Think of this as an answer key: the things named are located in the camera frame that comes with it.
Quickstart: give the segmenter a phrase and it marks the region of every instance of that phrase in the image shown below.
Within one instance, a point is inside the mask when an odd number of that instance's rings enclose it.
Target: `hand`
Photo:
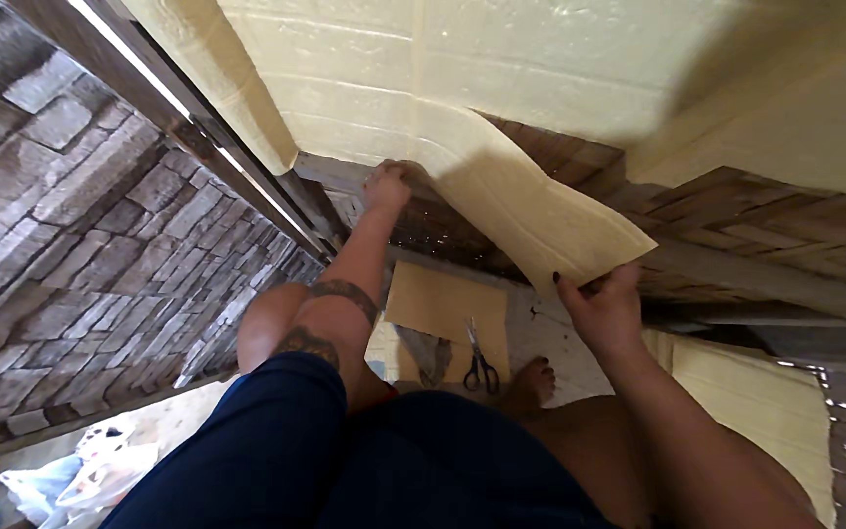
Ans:
[[[383,209],[399,214],[410,199],[410,187],[401,179],[409,171],[410,168],[404,162],[382,161],[362,186],[368,209]]]
[[[643,346],[641,302],[635,290],[639,274],[638,264],[623,264],[605,278],[577,288],[554,272],[560,301],[594,354],[621,354]]]

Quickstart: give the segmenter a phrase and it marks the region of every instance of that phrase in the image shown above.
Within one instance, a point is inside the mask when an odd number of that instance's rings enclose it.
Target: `navy blue pants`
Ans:
[[[346,410],[330,364],[276,355],[238,379],[101,527],[614,527],[493,409],[419,391]]]

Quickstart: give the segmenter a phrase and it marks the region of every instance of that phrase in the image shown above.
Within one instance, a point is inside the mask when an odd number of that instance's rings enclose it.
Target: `wooden door frame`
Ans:
[[[318,199],[311,194],[289,193],[288,188],[291,186],[282,186],[276,176],[266,170],[227,126],[213,105],[145,30],[138,23],[119,15],[119,6],[111,6],[105,0],[85,2],[188,109],[189,118],[156,90],[147,78],[68,2],[5,0],[6,6],[20,18],[100,78],[122,99],[176,141],[182,149],[191,152],[206,168],[234,188],[253,208],[275,223],[277,228],[295,240],[306,252],[322,262],[330,262],[340,247],[342,233],[336,233],[332,229],[332,222],[322,222],[315,217],[316,212],[327,211],[327,207],[310,201]],[[237,161],[243,172],[249,175],[249,179],[221,155],[218,147],[225,149]],[[295,173],[287,173],[282,175],[282,178],[294,184],[298,176]],[[276,209],[270,198],[302,227],[307,235],[300,233],[283,213]]]

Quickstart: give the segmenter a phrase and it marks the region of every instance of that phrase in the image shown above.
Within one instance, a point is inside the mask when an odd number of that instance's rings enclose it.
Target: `brown brick wall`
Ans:
[[[0,6],[0,442],[235,364],[321,266]]]

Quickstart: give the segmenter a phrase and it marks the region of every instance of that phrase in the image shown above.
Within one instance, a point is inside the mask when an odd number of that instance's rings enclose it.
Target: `scissors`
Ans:
[[[478,391],[481,387],[481,379],[478,377],[478,366],[481,364],[482,371],[485,372],[485,391],[488,394],[498,393],[499,380],[498,371],[491,367],[485,355],[481,352],[481,347],[478,346],[478,338],[476,337],[476,322],[474,318],[465,320],[465,332],[469,335],[469,342],[472,343],[472,367],[463,378],[463,386],[468,391]]]

